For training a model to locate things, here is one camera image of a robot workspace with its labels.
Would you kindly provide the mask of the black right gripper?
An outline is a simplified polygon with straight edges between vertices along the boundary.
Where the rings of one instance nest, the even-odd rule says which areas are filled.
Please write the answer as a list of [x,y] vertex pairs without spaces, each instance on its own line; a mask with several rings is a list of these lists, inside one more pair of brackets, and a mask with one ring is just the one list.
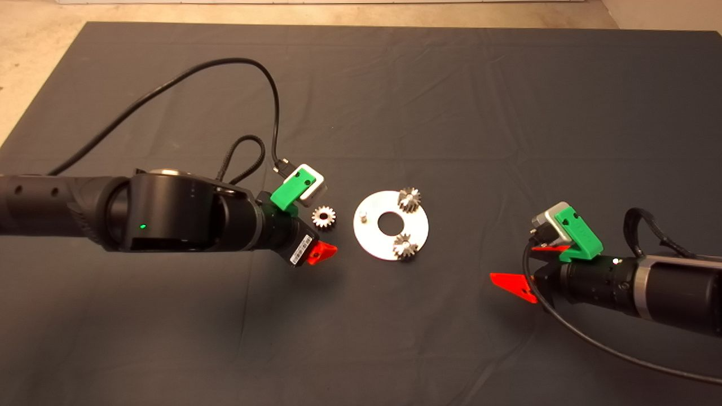
[[[570,249],[570,246],[534,246],[532,254],[560,255]],[[542,297],[549,303],[549,307],[556,310],[557,305],[565,302],[563,284],[561,282],[561,262],[554,261],[542,265],[534,272],[534,282]],[[539,298],[534,294],[531,285],[524,275],[508,273],[490,273],[491,283],[505,292],[532,304],[539,303]]]

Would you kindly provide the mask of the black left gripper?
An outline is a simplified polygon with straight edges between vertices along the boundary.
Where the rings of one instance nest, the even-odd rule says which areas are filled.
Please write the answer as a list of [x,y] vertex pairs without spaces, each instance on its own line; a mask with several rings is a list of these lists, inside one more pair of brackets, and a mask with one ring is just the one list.
[[318,233],[302,219],[274,205],[271,193],[258,193],[256,203],[262,215],[256,249],[273,251],[292,267],[300,267],[307,259],[313,266],[338,252],[338,247],[319,241]]

